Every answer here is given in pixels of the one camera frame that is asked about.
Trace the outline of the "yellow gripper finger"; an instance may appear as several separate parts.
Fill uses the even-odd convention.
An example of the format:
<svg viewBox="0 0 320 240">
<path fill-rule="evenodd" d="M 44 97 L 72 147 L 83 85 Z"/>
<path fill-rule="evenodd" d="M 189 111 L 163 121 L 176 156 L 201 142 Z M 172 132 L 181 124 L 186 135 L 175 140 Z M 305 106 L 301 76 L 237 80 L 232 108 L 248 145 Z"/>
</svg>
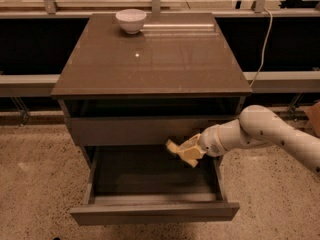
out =
<svg viewBox="0 0 320 240">
<path fill-rule="evenodd" d="M 195 167 L 198 164 L 198 160 L 202 159 L 204 154 L 205 152 L 198 146 L 196 146 L 182 150 L 180 153 L 180 157 L 191 167 Z"/>
<path fill-rule="evenodd" d="M 197 148 L 198 147 L 198 140 L 200 138 L 201 134 L 198 133 L 192 137 L 190 137 L 188 140 L 186 140 L 185 142 L 183 142 L 180 145 L 180 148 L 182 150 L 186 150 L 186 149 L 190 149 L 190 148 Z"/>
</svg>

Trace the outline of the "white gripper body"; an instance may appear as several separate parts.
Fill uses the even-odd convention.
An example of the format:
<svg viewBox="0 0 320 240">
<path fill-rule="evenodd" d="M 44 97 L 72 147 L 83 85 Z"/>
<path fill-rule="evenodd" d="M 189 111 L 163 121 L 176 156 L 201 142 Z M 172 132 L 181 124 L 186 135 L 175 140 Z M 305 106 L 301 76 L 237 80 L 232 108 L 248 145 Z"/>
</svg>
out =
<svg viewBox="0 0 320 240">
<path fill-rule="evenodd" d="M 224 148 L 219 138 L 219 126 L 214 125 L 205 129 L 198 140 L 198 145 L 203 152 L 211 157 L 219 157 L 224 154 Z"/>
</svg>

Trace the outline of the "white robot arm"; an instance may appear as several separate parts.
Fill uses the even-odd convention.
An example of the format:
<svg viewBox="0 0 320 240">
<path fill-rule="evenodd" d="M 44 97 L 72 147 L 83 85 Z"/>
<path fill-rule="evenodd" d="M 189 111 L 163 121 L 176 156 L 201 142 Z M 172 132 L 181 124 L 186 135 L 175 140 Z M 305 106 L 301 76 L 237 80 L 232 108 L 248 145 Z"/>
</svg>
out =
<svg viewBox="0 0 320 240">
<path fill-rule="evenodd" d="M 216 124 L 181 144 L 177 154 L 191 166 L 204 155 L 223 156 L 233 149 L 250 149 L 273 144 L 320 175 L 320 139 L 284 122 L 270 109 L 251 105 L 233 121 Z"/>
</svg>

